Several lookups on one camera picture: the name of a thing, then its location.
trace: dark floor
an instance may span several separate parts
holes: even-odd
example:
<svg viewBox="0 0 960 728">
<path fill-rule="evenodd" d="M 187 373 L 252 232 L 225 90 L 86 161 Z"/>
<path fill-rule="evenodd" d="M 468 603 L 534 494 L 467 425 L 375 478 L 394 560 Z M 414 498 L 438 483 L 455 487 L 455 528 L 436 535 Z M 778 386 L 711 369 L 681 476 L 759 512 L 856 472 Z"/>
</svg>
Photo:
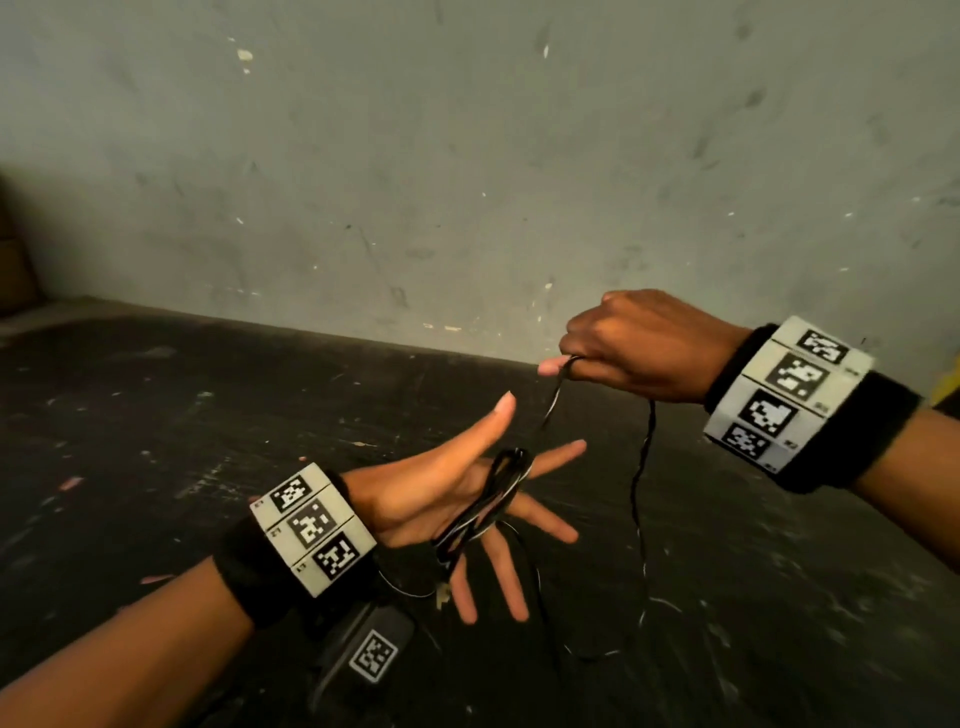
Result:
<svg viewBox="0 0 960 728">
<path fill-rule="evenodd" d="M 523 444 L 549 389 L 532 367 L 172 316 L 3 344 L 0 683 L 154 588 L 142 577 L 199 561 L 300 456 L 345 470 L 429 449 L 508 389 L 507 442 Z M 412 606 L 439 651 L 421 632 L 404 655 L 397 725 L 957 723 L 960 581 L 853 497 L 788 496 L 705 444 L 694 408 L 661 410 L 641 492 L 661 601 L 637 633 L 626 486 L 645 415 L 642 401 L 569 387 L 549 439 L 590 450 L 530 488 L 582 534 L 576 546 L 529 534 L 558 634 L 512 623 L 474 559 L 479 624 Z M 84 480 L 61 492 L 72 476 Z M 551 640 L 622 651 L 558 667 Z M 225 680 L 233 710 L 209 724 L 309 725 L 315 652 L 293 620 L 258 635 Z"/>
</svg>

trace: concrete wall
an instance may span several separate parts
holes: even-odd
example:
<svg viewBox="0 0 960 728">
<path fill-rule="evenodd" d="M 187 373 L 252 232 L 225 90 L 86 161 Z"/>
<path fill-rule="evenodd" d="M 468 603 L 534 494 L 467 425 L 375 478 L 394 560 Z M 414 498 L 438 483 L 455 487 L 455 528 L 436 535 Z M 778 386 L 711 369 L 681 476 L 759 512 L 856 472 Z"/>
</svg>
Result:
<svg viewBox="0 0 960 728">
<path fill-rule="evenodd" d="M 5 0 L 0 108 L 59 296 L 534 360 L 657 286 L 921 387 L 960 345 L 952 0 Z"/>
</svg>

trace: wristband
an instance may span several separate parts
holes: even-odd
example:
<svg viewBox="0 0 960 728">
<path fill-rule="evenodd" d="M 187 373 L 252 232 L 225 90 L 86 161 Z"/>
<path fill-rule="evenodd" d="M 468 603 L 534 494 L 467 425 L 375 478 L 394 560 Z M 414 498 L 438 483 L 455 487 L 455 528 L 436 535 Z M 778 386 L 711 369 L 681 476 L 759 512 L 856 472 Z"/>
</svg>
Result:
<svg viewBox="0 0 960 728">
<path fill-rule="evenodd" d="M 364 556 L 376 540 L 350 507 L 346 484 L 336 473 L 308 465 L 250 509 L 221 539 L 213 560 L 258 628 L 308 597 L 342 602 L 371 574 L 358 565 L 370 566 Z M 331 589 L 348 572 L 345 588 Z"/>
<path fill-rule="evenodd" d="M 889 447 L 920 398 L 874 359 L 796 316 L 759 328 L 706 397 L 710 440 L 785 490 L 847 487 Z"/>
</svg>

